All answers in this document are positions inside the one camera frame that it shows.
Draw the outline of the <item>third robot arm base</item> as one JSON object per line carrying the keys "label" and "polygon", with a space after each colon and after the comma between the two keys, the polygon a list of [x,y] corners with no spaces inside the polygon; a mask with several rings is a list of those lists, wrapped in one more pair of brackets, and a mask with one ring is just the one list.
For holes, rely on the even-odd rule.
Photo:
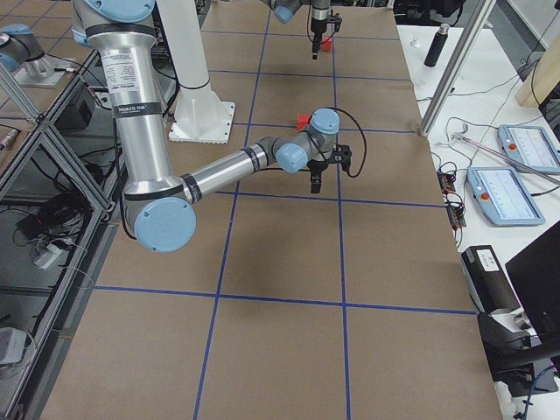
{"label": "third robot arm base", "polygon": [[28,88],[54,88],[64,74],[74,70],[68,61],[48,56],[25,24],[1,28],[1,64]]}

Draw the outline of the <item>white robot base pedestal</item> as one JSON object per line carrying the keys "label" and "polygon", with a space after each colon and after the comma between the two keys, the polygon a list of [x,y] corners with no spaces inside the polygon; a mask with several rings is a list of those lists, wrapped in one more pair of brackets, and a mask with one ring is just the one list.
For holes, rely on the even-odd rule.
{"label": "white robot base pedestal", "polygon": [[170,139],[227,143],[235,104],[212,89],[195,2],[162,0],[157,8],[179,84]]}

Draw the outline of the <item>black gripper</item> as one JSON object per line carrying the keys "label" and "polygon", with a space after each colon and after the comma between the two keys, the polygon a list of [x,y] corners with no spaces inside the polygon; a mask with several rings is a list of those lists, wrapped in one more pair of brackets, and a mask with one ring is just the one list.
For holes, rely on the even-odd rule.
{"label": "black gripper", "polygon": [[310,193],[319,194],[322,187],[322,171],[324,171],[329,165],[335,165],[330,157],[327,160],[311,160],[307,163],[307,167],[311,170],[310,172]]}
{"label": "black gripper", "polygon": [[312,42],[311,58],[313,60],[316,60],[318,58],[320,51],[320,41],[322,40],[323,34],[327,30],[327,26],[333,25],[333,32],[337,33],[340,31],[341,24],[341,16],[331,16],[324,20],[318,20],[314,17],[311,19],[310,30],[312,36],[310,37],[310,41]]}

